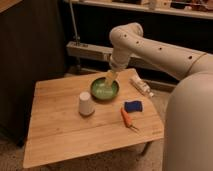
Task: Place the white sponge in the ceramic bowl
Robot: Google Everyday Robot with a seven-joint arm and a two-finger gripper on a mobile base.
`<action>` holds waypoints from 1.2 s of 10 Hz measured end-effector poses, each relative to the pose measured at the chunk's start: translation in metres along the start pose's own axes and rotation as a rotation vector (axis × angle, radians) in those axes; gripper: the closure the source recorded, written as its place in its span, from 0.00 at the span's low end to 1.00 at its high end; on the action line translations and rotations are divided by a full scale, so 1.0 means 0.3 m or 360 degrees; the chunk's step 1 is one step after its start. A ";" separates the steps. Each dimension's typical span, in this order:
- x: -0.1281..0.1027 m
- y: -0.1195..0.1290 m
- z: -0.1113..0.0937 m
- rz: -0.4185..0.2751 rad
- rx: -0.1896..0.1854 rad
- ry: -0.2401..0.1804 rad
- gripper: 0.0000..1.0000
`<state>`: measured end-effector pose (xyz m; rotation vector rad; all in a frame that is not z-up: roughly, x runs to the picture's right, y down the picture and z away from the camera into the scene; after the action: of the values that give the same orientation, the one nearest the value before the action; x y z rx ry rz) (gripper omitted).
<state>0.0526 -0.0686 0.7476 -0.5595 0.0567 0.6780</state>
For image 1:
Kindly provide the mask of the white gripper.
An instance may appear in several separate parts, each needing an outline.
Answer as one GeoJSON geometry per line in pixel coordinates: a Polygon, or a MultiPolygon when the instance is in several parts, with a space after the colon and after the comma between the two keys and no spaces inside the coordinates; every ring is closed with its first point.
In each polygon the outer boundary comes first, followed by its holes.
{"type": "Polygon", "coordinates": [[[112,83],[118,77],[118,72],[124,70],[127,67],[127,60],[124,57],[111,56],[109,61],[110,68],[105,77],[105,84],[112,85],[112,83]]]}

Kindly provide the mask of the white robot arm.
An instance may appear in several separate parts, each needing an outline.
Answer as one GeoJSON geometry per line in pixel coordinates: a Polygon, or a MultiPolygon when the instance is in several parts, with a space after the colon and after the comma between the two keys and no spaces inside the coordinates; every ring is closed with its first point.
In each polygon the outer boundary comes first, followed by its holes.
{"type": "Polygon", "coordinates": [[[146,39],[138,23],[113,28],[109,39],[112,70],[136,54],[179,81],[166,110],[162,171],[213,171],[213,54],[146,39]]]}

